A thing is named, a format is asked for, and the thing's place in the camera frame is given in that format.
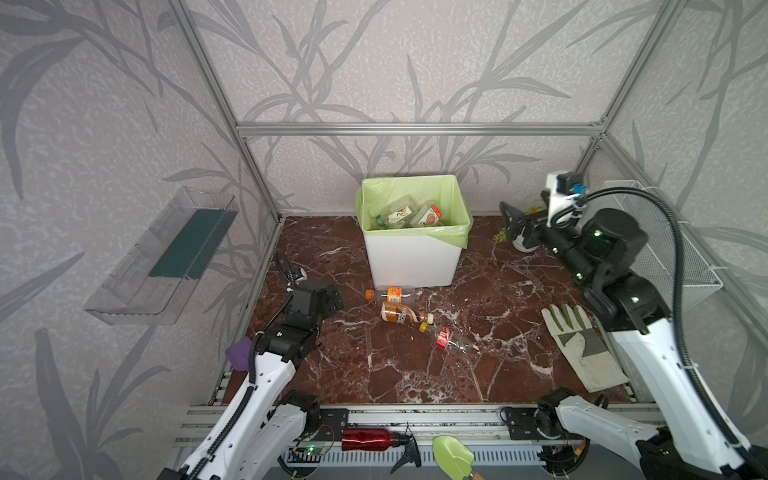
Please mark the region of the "small bottle orange label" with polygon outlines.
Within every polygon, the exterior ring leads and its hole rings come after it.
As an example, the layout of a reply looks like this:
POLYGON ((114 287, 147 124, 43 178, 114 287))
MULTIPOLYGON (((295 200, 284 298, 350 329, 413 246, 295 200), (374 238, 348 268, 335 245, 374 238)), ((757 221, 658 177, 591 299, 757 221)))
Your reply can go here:
POLYGON ((416 289, 412 287, 389 286, 380 289, 369 289, 365 292, 368 300, 381 300, 395 303, 413 302, 416 297, 416 289))

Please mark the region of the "brown tea bottle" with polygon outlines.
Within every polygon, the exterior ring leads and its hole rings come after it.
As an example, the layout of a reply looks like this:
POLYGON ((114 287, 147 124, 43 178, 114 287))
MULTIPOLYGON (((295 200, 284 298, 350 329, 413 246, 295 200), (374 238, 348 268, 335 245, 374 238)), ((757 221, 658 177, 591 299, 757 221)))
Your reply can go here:
POLYGON ((382 320, 389 323, 426 323, 428 325, 434 323, 434 315, 432 313, 418 311, 399 302, 383 302, 381 304, 380 314, 382 320))

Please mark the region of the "bottle white label green band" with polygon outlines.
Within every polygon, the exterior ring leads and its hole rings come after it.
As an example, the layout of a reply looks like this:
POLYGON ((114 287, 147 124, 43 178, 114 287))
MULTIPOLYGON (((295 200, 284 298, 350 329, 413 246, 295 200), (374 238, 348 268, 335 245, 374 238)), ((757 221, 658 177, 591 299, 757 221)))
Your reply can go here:
POLYGON ((389 206, 383 213, 373 218, 374 224, 382 230, 403 228, 416 214, 413 202, 401 200, 389 206))

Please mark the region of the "small bottle red label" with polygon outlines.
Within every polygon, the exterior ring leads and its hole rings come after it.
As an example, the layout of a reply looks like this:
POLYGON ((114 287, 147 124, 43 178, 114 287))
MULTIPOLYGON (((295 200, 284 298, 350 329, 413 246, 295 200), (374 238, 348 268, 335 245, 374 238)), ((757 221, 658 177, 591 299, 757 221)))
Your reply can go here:
POLYGON ((422 322, 419 331, 429 337, 437 349, 454 356, 469 359, 479 352, 472 341, 455 329, 422 322))

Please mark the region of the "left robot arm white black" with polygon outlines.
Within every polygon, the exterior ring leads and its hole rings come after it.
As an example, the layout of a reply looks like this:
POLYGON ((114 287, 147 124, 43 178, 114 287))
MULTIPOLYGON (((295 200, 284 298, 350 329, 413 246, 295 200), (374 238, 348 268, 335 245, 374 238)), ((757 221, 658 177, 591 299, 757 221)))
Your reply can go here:
POLYGON ((337 287, 321 280, 293 286, 264 331, 254 338, 247 378, 200 445, 160 479, 261 479, 288 446, 306 434, 316 401, 300 394, 281 400, 321 326, 344 308, 337 287))

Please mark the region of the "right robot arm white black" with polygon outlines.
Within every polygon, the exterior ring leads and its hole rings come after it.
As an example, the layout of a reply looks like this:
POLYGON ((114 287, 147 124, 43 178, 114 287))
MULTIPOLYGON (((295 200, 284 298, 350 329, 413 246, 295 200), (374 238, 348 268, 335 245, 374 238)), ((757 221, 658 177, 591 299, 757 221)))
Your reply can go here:
POLYGON ((663 427, 628 419, 561 389, 540 400, 548 424, 611 450, 648 479, 764 479, 767 451, 752 445, 716 401, 690 357, 684 338, 684 239, 668 205, 642 190, 614 187, 589 195, 543 191, 546 210, 526 214, 499 206, 507 237, 527 233, 568 268, 606 338, 637 368, 666 422, 663 427), (631 262, 646 242, 628 213, 601 209, 581 229, 582 208, 609 195, 631 195, 654 205, 670 227, 674 275, 665 301, 631 262))

